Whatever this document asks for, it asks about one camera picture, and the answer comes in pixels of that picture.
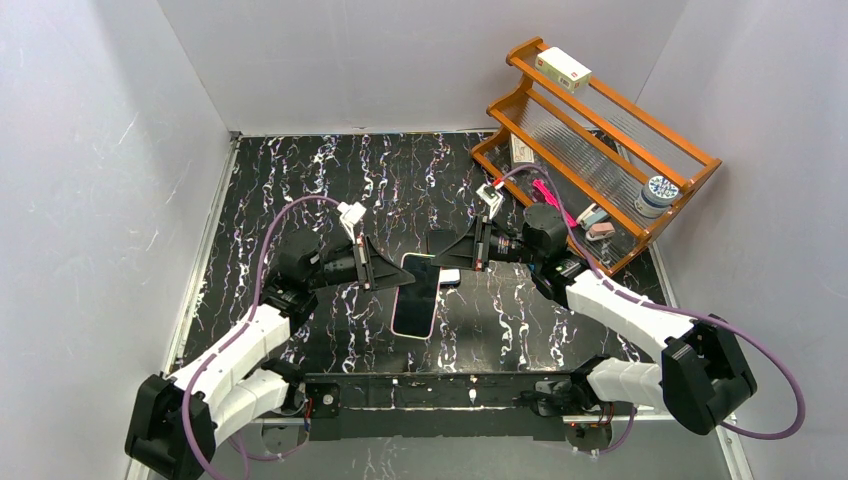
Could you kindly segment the black phone case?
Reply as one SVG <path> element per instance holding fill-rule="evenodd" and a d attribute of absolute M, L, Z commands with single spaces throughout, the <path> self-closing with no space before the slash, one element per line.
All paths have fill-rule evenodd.
<path fill-rule="evenodd" d="M 456 287 L 461 283 L 461 273 L 459 269 L 442 268 L 439 272 L 439 287 Z"/>

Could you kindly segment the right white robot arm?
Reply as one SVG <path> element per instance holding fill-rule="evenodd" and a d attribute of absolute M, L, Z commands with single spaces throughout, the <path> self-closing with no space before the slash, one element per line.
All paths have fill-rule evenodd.
<path fill-rule="evenodd" d="M 648 356 L 645 362 L 596 356 L 535 398 L 566 408 L 618 402 L 649 406 L 670 413 L 690 432 L 706 435 L 757 392 L 744 353 L 724 322 L 668 312 L 595 274 L 569 248 L 570 232 L 554 206 L 533 204 L 524 212 L 520 232 L 509 233 L 478 215 L 433 259 L 439 267 L 477 272 L 490 261 L 523 264 L 545 298 L 603 324 Z"/>

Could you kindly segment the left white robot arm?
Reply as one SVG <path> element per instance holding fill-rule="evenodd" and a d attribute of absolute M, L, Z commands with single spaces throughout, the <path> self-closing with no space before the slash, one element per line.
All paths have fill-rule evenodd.
<path fill-rule="evenodd" d="M 140 385 L 124 451 L 166 479 L 198 479 L 217 447 L 252 420 L 281 408 L 302 377 L 271 359 L 312 316 L 317 290 L 352 285 L 375 291 L 408 285 L 412 273 L 367 236 L 323 250 L 301 229 L 283 237 L 258 304 L 221 339 L 173 374 Z"/>

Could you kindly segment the pink comb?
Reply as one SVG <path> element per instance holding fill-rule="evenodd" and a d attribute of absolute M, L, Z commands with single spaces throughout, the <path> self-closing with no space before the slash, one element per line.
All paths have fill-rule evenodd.
<path fill-rule="evenodd" d="M 536 202 L 546 203 L 557 209 L 561 208 L 561 203 L 557 200 L 556 195 L 548 188 L 543 180 L 535 179 L 532 181 L 531 186 L 532 197 Z"/>

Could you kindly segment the orange wooden shelf rack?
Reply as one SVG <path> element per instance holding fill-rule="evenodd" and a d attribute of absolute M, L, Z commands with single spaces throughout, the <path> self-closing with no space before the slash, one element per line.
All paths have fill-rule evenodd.
<path fill-rule="evenodd" d="M 520 81 L 487 107 L 499 128 L 471 156 L 499 177 L 510 168 L 510 135 L 525 142 L 536 164 L 550 170 L 548 186 L 560 189 L 573 218 L 592 203 L 609 214 L 616 228 L 611 238 L 580 242 L 612 275 L 660 236 L 722 162 L 596 78 L 575 93 L 560 88 L 534 67 L 536 56 L 547 48 L 534 37 L 507 54 Z M 677 185 L 680 195 L 664 214 L 649 219 L 633 202 L 656 175 Z"/>

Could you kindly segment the small white red box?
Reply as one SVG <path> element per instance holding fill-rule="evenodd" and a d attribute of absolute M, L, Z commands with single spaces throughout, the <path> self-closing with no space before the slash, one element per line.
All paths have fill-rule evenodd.
<path fill-rule="evenodd" d="M 514 134 L 510 135 L 509 150 L 512 169 L 535 163 L 534 151 Z"/>

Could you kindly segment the white box on shelf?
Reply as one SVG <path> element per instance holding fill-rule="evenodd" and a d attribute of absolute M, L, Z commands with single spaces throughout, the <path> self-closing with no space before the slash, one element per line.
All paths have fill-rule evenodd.
<path fill-rule="evenodd" d="M 569 93 L 586 87 L 592 78 L 589 68 L 558 47 L 550 47 L 540 52 L 534 60 L 534 67 Z"/>

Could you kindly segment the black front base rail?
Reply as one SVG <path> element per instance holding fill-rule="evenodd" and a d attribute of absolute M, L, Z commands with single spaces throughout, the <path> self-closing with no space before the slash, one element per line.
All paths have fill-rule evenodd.
<path fill-rule="evenodd" d="M 584 418 L 564 372 L 309 374 L 315 441 L 530 437 L 561 441 Z"/>

